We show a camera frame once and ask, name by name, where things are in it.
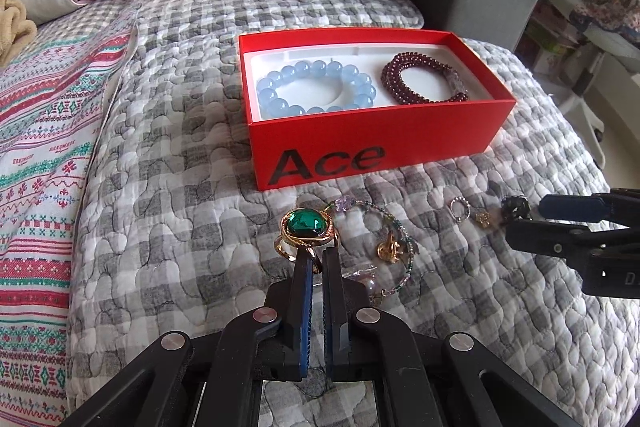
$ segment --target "blue gripper pad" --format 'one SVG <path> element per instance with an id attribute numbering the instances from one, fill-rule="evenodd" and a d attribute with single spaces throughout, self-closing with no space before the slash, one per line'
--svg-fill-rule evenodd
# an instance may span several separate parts
<path id="1" fill-rule="evenodd" d="M 306 378 L 311 354 L 311 302 L 314 290 L 314 274 L 310 266 L 306 270 L 303 319 L 300 324 L 300 376 Z"/>
<path id="2" fill-rule="evenodd" d="M 548 194 L 540 200 L 540 215 L 545 219 L 599 223 L 609 219 L 609 205 L 596 196 Z"/>

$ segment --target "green gemstone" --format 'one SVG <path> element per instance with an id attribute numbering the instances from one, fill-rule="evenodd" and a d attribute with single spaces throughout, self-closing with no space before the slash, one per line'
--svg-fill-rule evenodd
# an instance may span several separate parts
<path id="1" fill-rule="evenodd" d="M 300 208 L 293 211 L 287 221 L 287 232 L 304 239 L 320 237 L 326 232 L 326 227 L 327 223 L 322 214 L 311 208 Z"/>

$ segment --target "beige fabric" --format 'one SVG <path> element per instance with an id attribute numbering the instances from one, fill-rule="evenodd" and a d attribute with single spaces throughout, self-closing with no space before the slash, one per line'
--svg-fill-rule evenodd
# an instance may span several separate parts
<path id="1" fill-rule="evenodd" d="M 0 0 L 0 68 L 17 57 L 36 33 L 36 25 L 27 19 L 20 0 Z"/>

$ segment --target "patterned fabric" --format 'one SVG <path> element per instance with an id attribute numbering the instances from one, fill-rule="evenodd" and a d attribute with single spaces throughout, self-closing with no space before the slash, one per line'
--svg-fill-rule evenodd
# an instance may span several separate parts
<path id="1" fill-rule="evenodd" d="M 41 36 L 0 73 L 2 426 L 55 426 L 68 414 L 74 226 L 104 88 L 123 61 L 133 21 L 129 12 L 94 38 Z"/>
<path id="2" fill-rule="evenodd" d="M 637 301 L 580 292 L 563 261 L 512 251 L 501 232 L 456 225 L 446 202 L 475 208 L 525 194 L 607 190 L 580 139 L 510 52 L 468 44 L 518 103 L 480 155 L 258 192 L 236 45 L 243 32 L 327 25 L 419 27 L 405 0 L 136 0 L 140 45 L 96 147 L 79 217 L 67 392 L 78 407 L 160 334 L 224 327 L 262 304 L 292 265 L 273 251 L 295 206 L 351 193 L 384 205 L 419 244 L 414 275 L 383 308 L 437 337 L 475 335 L 583 426 L 624 425 L 637 404 Z M 342 263 L 373 260 L 373 214 L 337 219 Z M 401 267 L 381 266 L 385 283 Z M 322 369 L 314 297 L 310 376 L 265 385 L 260 425 L 373 426 L 372 388 Z"/>
<path id="3" fill-rule="evenodd" d="M 590 0 L 578 4 L 569 19 L 581 32 L 595 24 L 640 46 L 640 0 Z"/>

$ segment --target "metal screw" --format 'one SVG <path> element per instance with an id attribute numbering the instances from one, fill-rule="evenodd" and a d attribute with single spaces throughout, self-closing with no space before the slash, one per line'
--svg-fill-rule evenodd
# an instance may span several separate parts
<path id="1" fill-rule="evenodd" d="M 456 351 L 470 351 L 474 340 L 466 333 L 454 333 L 449 337 L 449 346 Z"/>
<path id="2" fill-rule="evenodd" d="M 162 337 L 160 345 L 167 351 L 175 351 L 184 346 L 184 337 L 180 333 L 169 333 Z"/>
<path id="3" fill-rule="evenodd" d="M 273 308 L 258 308 L 254 312 L 254 321 L 268 324 L 278 318 L 278 312 Z"/>
<path id="4" fill-rule="evenodd" d="M 356 312 L 356 318 L 365 324 L 375 324 L 380 320 L 380 312 L 375 308 L 362 308 Z"/>

